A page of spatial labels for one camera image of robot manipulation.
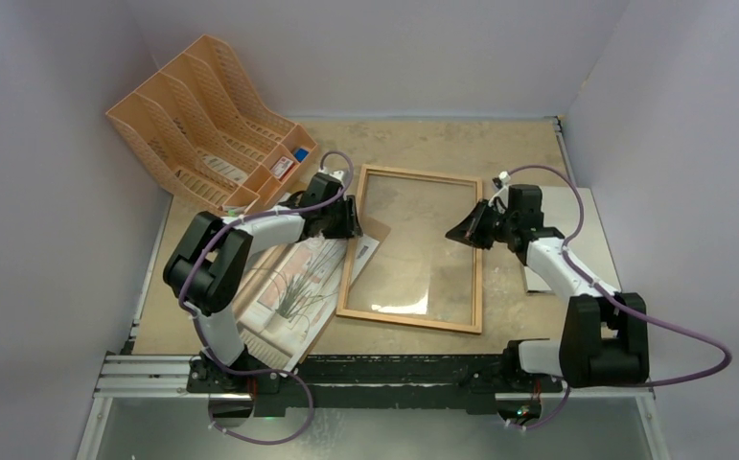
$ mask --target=metal frame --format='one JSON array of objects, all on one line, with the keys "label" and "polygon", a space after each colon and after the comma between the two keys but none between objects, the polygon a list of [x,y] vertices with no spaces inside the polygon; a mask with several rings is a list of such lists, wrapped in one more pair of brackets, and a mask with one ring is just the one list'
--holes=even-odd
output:
[{"label": "metal frame", "polygon": [[[189,361],[194,356],[107,356],[93,394],[93,404],[81,438],[77,460],[98,455],[106,420],[114,400],[121,398],[186,398],[250,402],[246,393],[190,394],[185,391]],[[563,393],[544,393],[558,400]],[[641,388],[595,387],[573,390],[571,399],[631,398],[635,400],[646,443],[654,460],[669,460],[668,447],[659,425],[654,393]],[[498,401],[529,399],[527,393],[497,393]]]},{"label": "metal frame", "polygon": [[146,304],[146,295],[149,293],[149,284],[151,283],[151,274],[154,272],[154,263],[157,260],[157,251],[160,249],[160,242],[163,241],[163,232],[166,231],[166,221],[169,219],[169,211],[172,209],[174,196],[169,195],[168,203],[163,210],[163,217],[160,219],[160,227],[154,236],[154,244],[151,246],[151,254],[149,255],[149,264],[146,267],[146,274],[143,277],[143,285],[138,294],[138,301],[135,304],[135,315],[132,317],[132,327],[129,329],[129,339],[134,341],[140,331],[140,320],[143,316],[143,306]]},{"label": "metal frame", "polygon": [[558,142],[558,149],[561,151],[561,157],[564,159],[566,177],[569,178],[569,182],[572,182],[572,185],[578,187],[578,182],[575,180],[575,173],[572,171],[572,165],[569,163],[569,153],[566,151],[561,119],[559,117],[550,117],[550,120],[552,121],[552,128],[555,131],[555,140]]}]

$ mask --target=black base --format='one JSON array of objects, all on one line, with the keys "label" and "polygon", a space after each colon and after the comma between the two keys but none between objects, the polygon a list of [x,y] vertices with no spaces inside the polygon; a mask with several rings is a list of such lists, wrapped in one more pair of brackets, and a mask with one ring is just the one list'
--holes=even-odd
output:
[{"label": "black base", "polygon": [[[235,367],[264,369],[252,356]],[[192,361],[190,393],[244,393],[244,378],[232,378],[207,358]],[[496,393],[531,393],[536,378],[513,373],[502,355],[308,356],[298,376],[309,386],[315,407],[360,409],[464,409],[497,414]],[[546,393],[560,384],[540,378]],[[288,407],[307,407],[304,389],[294,379],[258,378],[253,415],[281,417]]]}]

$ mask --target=white cable clip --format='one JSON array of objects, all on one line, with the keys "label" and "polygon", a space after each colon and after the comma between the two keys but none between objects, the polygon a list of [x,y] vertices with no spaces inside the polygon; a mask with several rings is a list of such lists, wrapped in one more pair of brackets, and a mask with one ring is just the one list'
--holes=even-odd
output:
[{"label": "white cable clip", "polygon": [[196,320],[196,319],[197,319],[197,318],[199,317],[199,309],[198,309],[197,307],[195,307],[195,306],[194,306],[194,304],[192,304],[192,303],[191,303],[191,302],[189,302],[188,300],[186,300],[185,302],[183,302],[183,304],[184,304],[184,305],[185,305],[186,307],[188,307],[188,308],[189,308],[189,310],[191,310],[191,311],[192,311],[191,313],[189,313],[189,321],[194,321],[194,320]]},{"label": "white cable clip", "polygon": [[332,174],[330,174],[330,176],[334,178],[335,180],[337,180],[338,182],[340,182],[341,185],[343,185],[344,175],[346,175],[344,171],[335,171]]},{"label": "white cable clip", "polygon": [[524,426],[524,425],[516,425],[510,419],[507,419],[507,420],[504,421],[504,427],[505,428],[515,428],[515,429],[521,431],[522,433],[526,433],[527,432],[527,426]]},{"label": "white cable clip", "polygon": [[498,180],[501,181],[502,187],[507,187],[508,184],[510,184],[510,173],[507,171],[502,171],[498,174]]}]

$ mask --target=white wall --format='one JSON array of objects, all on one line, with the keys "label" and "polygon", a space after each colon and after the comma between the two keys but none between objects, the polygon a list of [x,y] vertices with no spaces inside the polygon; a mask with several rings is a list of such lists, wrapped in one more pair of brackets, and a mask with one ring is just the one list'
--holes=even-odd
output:
[{"label": "white wall", "polygon": [[[632,0],[569,111],[624,288],[717,336],[724,373],[658,391],[673,458],[739,458],[739,0]],[[653,328],[653,377],[719,361]]]},{"label": "white wall", "polygon": [[165,194],[104,118],[155,70],[122,0],[0,0],[0,459],[75,456]]},{"label": "white wall", "polygon": [[289,116],[559,115],[628,0],[128,0],[159,65],[201,34]]}]

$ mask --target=paper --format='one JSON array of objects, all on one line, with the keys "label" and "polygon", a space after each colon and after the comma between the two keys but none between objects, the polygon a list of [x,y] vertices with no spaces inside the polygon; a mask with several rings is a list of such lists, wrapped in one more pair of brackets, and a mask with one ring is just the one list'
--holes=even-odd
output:
[{"label": "paper", "polygon": [[270,168],[270,172],[277,179],[281,179],[282,177],[285,176],[285,174],[289,171],[289,169],[292,166],[293,166],[292,160],[290,160],[286,156],[283,156],[279,158],[279,160],[276,162],[276,164],[273,165],[272,168]]},{"label": "paper", "polygon": [[[255,298],[237,314],[248,352],[265,365],[291,371],[335,314],[347,242],[312,238],[283,249],[267,271]],[[358,240],[352,281],[366,266],[380,241]]]},{"label": "paper", "polygon": [[212,170],[239,184],[247,179],[247,172],[214,155],[204,155],[202,161]]}]

